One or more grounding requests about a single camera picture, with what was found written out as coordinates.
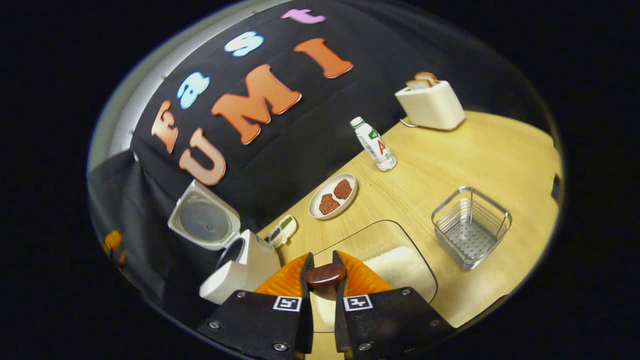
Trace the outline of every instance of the screw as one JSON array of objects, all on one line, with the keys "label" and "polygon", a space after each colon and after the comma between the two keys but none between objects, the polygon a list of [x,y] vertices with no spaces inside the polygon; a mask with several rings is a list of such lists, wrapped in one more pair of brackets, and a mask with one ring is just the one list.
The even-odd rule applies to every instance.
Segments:
[{"label": "screw", "polygon": [[279,352],[285,352],[285,351],[287,351],[289,349],[289,347],[286,344],[283,344],[283,343],[275,343],[275,344],[273,344],[273,348],[274,348],[274,350],[279,351]]},{"label": "screw", "polygon": [[372,347],[373,347],[373,344],[372,344],[372,343],[362,343],[362,344],[358,345],[358,350],[360,350],[360,351],[367,351],[367,350],[369,350],[369,349],[370,349],[370,348],[372,348]]}]

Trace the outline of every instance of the pink letter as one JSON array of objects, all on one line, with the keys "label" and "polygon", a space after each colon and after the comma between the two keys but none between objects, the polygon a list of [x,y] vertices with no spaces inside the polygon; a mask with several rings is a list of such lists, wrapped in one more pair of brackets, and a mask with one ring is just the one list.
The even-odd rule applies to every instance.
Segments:
[{"label": "pink letter", "polygon": [[282,15],[280,18],[281,19],[286,19],[286,18],[290,17],[290,18],[294,19],[295,21],[301,22],[303,24],[316,24],[318,22],[322,22],[322,21],[326,20],[326,17],[324,17],[324,16],[311,16],[311,15],[307,14],[308,12],[311,12],[311,10],[309,10],[309,9],[304,9],[304,10],[291,9],[287,13]]}]

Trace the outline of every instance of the foam letter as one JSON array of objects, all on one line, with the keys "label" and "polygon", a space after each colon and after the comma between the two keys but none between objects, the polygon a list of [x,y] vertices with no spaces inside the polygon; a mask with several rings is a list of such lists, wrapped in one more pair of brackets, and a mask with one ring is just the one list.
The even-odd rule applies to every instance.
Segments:
[{"label": "foam letter", "polygon": [[248,97],[225,94],[211,108],[213,115],[222,115],[240,133],[243,145],[249,144],[260,133],[260,125],[249,123],[245,117],[263,124],[271,121],[265,99],[271,105],[271,112],[278,115],[302,98],[300,92],[284,86],[269,71],[270,68],[266,64],[260,65],[246,75],[244,81]]},{"label": "foam letter", "polygon": [[219,183],[227,170],[227,163],[225,162],[224,156],[202,136],[202,129],[200,128],[196,129],[193,135],[191,135],[189,145],[191,147],[197,147],[204,152],[213,162],[213,168],[207,170],[202,167],[196,159],[191,156],[189,149],[186,149],[180,157],[180,168],[187,170],[189,174],[204,185],[215,185]]},{"label": "foam letter", "polygon": [[173,151],[175,139],[178,138],[178,128],[170,128],[170,126],[173,126],[173,123],[175,122],[173,114],[167,111],[170,107],[171,102],[169,100],[163,101],[162,105],[160,105],[160,110],[156,115],[154,125],[151,127],[151,135],[156,135],[160,140],[162,140],[166,145],[166,151],[169,154]]},{"label": "foam letter", "polygon": [[353,68],[349,61],[340,59],[331,49],[324,44],[323,38],[313,38],[301,42],[293,48],[294,51],[305,53],[315,60],[324,69],[324,76],[336,78]]},{"label": "foam letter", "polygon": [[234,56],[244,56],[249,52],[256,50],[262,43],[264,38],[255,31],[247,31],[239,37],[231,40],[225,45],[225,51],[228,53],[234,52]]},{"label": "foam letter", "polygon": [[292,18],[293,20],[297,22],[301,22],[303,24],[316,24],[318,22],[322,22],[326,20],[326,17],[324,16],[311,16],[307,14],[308,12],[311,12],[311,10],[291,9],[288,12],[286,12],[284,15],[282,15],[280,18],[281,19]]},{"label": "foam letter", "polygon": [[207,86],[209,86],[209,77],[204,78],[199,72],[189,75],[178,89],[177,96],[180,99],[180,107],[183,109],[190,107]]}]

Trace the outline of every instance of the brown stone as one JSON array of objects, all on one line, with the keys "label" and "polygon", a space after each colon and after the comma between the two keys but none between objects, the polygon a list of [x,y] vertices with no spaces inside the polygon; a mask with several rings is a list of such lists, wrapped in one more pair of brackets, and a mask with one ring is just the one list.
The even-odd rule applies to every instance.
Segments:
[{"label": "brown stone", "polygon": [[347,274],[340,264],[327,264],[305,273],[305,280],[314,289],[337,285]]}]

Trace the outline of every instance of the white plate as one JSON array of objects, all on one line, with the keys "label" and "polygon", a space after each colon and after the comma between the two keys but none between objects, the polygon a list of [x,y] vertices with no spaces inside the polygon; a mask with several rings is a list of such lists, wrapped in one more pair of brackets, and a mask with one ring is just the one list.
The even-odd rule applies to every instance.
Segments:
[{"label": "white plate", "polygon": [[[342,200],[335,197],[333,194],[333,189],[335,189],[336,185],[342,180],[347,179],[349,181],[349,185],[351,185],[351,193],[349,196]],[[309,202],[309,215],[316,219],[326,220],[328,218],[332,218],[342,213],[353,201],[353,198],[356,196],[356,191],[358,190],[358,182],[356,181],[356,177],[351,174],[340,174],[332,177],[327,180],[320,188],[316,191],[314,196],[311,198]],[[337,209],[333,210],[327,215],[323,215],[320,212],[320,202],[322,201],[322,195],[330,193],[334,200],[336,200],[340,206]]]}]

